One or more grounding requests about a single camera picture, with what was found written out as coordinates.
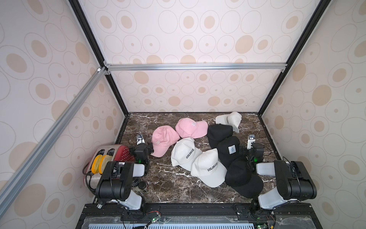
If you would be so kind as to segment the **white colorado cap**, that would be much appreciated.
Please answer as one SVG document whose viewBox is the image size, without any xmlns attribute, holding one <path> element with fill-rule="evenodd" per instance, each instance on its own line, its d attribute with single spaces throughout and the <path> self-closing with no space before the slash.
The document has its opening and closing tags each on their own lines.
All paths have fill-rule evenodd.
<svg viewBox="0 0 366 229">
<path fill-rule="evenodd" d="M 198 177 L 211 188 L 217 188 L 225 182 L 227 169 L 219 161 L 217 148 L 203 152 L 196 158 L 191 175 Z"/>
<path fill-rule="evenodd" d="M 191 137 L 179 140 L 171 153 L 171 163 L 173 167 L 180 166 L 187 171 L 191 171 L 192 164 L 202 154 L 202 150 L 195 147 L 194 139 Z"/>
</svg>

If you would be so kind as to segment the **white Colorado cap front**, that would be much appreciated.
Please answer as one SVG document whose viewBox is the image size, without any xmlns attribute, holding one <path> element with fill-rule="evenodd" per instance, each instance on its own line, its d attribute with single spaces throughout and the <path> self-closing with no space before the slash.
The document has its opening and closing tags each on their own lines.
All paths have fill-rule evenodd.
<svg viewBox="0 0 366 229">
<path fill-rule="evenodd" d="M 225 182 L 227 169 L 219 161 L 217 148 L 203 152 L 196 158 L 191 175 L 198 177 L 211 188 L 217 188 Z"/>
</svg>

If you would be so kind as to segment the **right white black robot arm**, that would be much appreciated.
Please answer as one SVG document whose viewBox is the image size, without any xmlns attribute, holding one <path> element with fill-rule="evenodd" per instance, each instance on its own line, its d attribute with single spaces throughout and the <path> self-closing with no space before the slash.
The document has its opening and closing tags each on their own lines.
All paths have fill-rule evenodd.
<svg viewBox="0 0 366 229">
<path fill-rule="evenodd" d="M 274 210 L 289 202 L 315 199 L 316 186 L 301 161 L 289 161 L 286 157 L 273 162 L 263 162 L 264 146 L 249 143 L 247 146 L 249 164 L 261 176 L 275 177 L 276 186 L 252 200 L 251 212 Z"/>
</svg>

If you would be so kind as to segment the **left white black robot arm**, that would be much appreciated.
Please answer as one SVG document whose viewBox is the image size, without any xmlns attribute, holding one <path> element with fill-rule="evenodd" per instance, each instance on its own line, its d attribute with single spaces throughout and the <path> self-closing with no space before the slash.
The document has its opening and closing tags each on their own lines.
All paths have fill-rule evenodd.
<svg viewBox="0 0 366 229">
<path fill-rule="evenodd" d="M 132 188 L 135 178 L 147 175 L 153 153 L 152 145 L 140 143 L 135 147 L 112 145 L 104 149 L 99 164 L 91 167 L 91 172 L 100 174 L 95 188 L 98 200 L 97 208 L 101 209 L 108 202 L 115 202 L 128 210 L 140 210 L 143 197 Z"/>
</svg>

